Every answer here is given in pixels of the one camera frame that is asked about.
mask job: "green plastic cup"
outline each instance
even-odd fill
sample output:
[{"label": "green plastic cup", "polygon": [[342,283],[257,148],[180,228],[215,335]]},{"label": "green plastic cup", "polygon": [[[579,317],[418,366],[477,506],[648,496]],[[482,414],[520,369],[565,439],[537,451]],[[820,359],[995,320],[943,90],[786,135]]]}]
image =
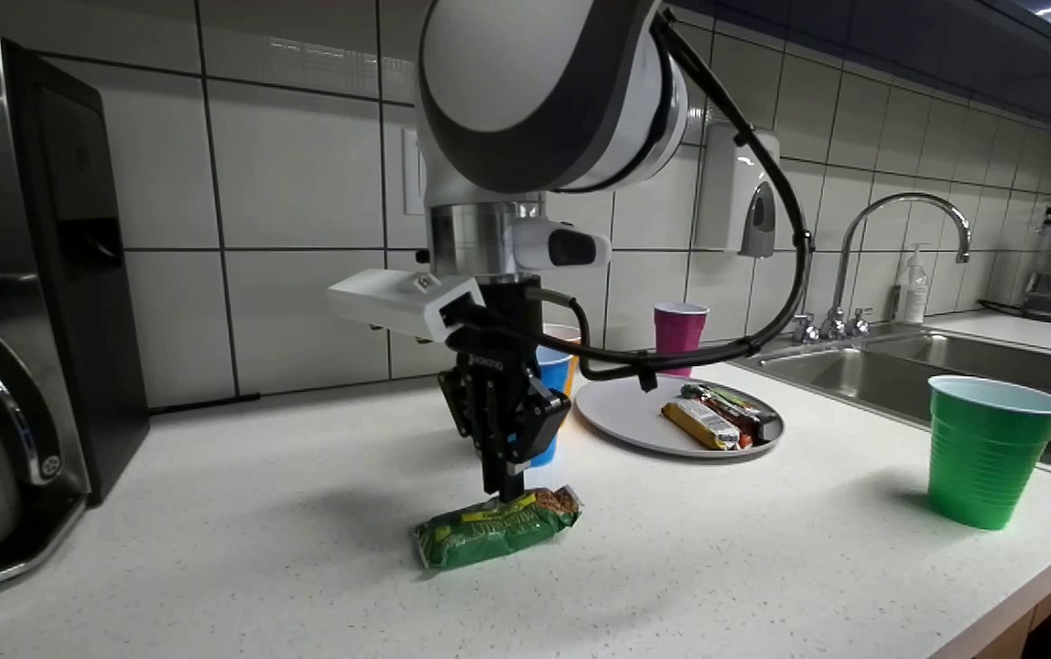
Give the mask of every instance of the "green plastic cup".
[{"label": "green plastic cup", "polygon": [[989,377],[932,377],[932,507],[1006,528],[1051,441],[1051,395]]}]

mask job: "sink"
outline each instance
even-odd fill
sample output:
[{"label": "sink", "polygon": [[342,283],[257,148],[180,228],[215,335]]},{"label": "sink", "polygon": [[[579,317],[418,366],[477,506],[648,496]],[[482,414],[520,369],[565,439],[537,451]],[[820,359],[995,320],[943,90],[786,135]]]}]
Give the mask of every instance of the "sink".
[{"label": "sink", "polygon": [[925,325],[897,325],[877,335],[778,346],[741,366],[802,385],[868,409],[932,425],[935,373],[977,373],[1051,391],[1051,355],[956,335]]}]

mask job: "faucet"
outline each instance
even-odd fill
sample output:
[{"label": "faucet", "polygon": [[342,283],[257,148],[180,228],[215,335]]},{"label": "faucet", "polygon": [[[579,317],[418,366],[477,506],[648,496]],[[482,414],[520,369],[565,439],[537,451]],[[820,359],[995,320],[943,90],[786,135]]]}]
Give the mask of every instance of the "faucet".
[{"label": "faucet", "polygon": [[877,208],[883,208],[883,203],[890,203],[890,201],[900,201],[900,198],[907,198],[907,201],[925,201],[925,203],[943,208],[943,213],[956,223],[956,229],[958,229],[956,259],[958,259],[958,263],[969,259],[969,223],[967,223],[967,214],[962,214],[950,198],[923,192],[923,189],[900,189],[900,192],[886,192],[886,198],[864,203],[864,208],[852,214],[849,229],[847,229],[841,263],[839,263],[839,285],[834,285],[827,317],[820,320],[820,335],[856,335],[856,334],[868,334],[864,312],[856,312],[852,320],[847,320],[847,313],[841,313],[847,279],[849,279],[849,247],[852,247],[852,236],[856,236],[862,223],[864,223]]}]

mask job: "green object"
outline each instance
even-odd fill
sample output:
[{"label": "green object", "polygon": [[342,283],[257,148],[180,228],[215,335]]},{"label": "green object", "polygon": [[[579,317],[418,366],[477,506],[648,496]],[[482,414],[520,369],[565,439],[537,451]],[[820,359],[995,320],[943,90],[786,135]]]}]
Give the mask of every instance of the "green object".
[{"label": "green object", "polygon": [[1006,528],[1051,441],[1051,395],[989,377],[932,377],[932,507]]},{"label": "green object", "polygon": [[556,536],[579,519],[579,501],[567,486],[523,490],[514,501],[482,501],[443,513],[414,528],[421,568],[454,572],[466,564],[499,558],[526,544]]}]

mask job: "white countertop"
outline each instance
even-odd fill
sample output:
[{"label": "white countertop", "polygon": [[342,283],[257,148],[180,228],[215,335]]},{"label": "white countertop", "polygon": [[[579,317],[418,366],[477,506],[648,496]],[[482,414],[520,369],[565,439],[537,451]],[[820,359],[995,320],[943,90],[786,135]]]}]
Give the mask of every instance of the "white countertop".
[{"label": "white countertop", "polygon": [[704,373],[786,416],[778,452],[672,464],[567,425],[531,482],[570,482],[579,528],[437,579],[408,530],[482,495],[432,385],[160,416],[0,593],[0,655],[932,655],[1051,564],[1046,471],[969,530],[923,507],[925,428]]},{"label": "white countertop", "polygon": [[1015,313],[944,313],[932,325],[950,334],[989,335],[999,342],[1045,346],[1051,352],[1051,320],[1045,317],[1015,317]]}]

